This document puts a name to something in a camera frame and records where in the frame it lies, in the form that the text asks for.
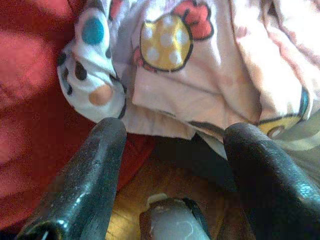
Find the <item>orange polka dot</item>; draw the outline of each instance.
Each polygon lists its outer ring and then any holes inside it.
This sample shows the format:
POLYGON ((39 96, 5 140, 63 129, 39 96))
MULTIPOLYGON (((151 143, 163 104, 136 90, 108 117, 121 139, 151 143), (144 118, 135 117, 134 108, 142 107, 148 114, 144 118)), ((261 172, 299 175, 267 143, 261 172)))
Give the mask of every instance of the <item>orange polka dot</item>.
POLYGON ((107 84, 99 86, 89 95, 89 101, 95 106, 107 104, 112 98, 114 92, 107 84))

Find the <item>cartoon character print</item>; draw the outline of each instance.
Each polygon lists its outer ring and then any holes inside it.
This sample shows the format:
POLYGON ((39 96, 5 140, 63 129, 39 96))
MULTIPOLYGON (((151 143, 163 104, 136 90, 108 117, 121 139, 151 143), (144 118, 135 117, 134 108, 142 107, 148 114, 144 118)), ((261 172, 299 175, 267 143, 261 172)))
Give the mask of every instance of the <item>cartoon character print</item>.
POLYGON ((193 50, 193 41, 210 38, 214 28, 206 3, 186 0, 156 21, 145 21, 140 46, 133 54, 136 65, 151 72, 182 69, 193 50))
POLYGON ((305 88, 301 91, 300 109, 298 114, 288 114, 275 119, 263 120, 258 124, 260 130, 270 138, 275 138, 285 130, 303 120, 308 109, 309 95, 305 88))

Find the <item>gray fabric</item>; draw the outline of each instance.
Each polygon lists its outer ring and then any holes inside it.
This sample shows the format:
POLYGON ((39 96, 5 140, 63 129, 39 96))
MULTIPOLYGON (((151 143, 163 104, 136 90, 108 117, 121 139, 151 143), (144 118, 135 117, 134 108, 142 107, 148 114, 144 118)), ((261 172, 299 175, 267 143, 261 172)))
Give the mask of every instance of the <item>gray fabric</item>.
POLYGON ((320 187, 320 111, 274 140, 320 187))

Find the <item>red cartoon shape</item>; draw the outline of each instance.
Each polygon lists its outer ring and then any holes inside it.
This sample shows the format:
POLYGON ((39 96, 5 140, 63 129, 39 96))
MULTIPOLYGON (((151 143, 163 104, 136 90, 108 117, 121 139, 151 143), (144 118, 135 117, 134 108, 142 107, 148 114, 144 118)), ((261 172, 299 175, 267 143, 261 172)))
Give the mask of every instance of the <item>red cartoon shape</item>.
POLYGON ((205 3, 197 5, 193 0, 186 0, 175 7, 173 13, 184 19, 194 40, 204 40, 214 34, 210 22, 211 11, 205 3))

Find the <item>blue polka dot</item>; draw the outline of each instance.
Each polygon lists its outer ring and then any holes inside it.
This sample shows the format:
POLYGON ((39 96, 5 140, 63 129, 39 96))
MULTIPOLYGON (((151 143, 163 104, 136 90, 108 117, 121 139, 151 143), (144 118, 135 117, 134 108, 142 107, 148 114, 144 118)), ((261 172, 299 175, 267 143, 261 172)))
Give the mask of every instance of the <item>blue polka dot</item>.
POLYGON ((98 18, 89 18, 82 29, 82 40, 89 45, 101 43, 104 38, 104 26, 98 18))

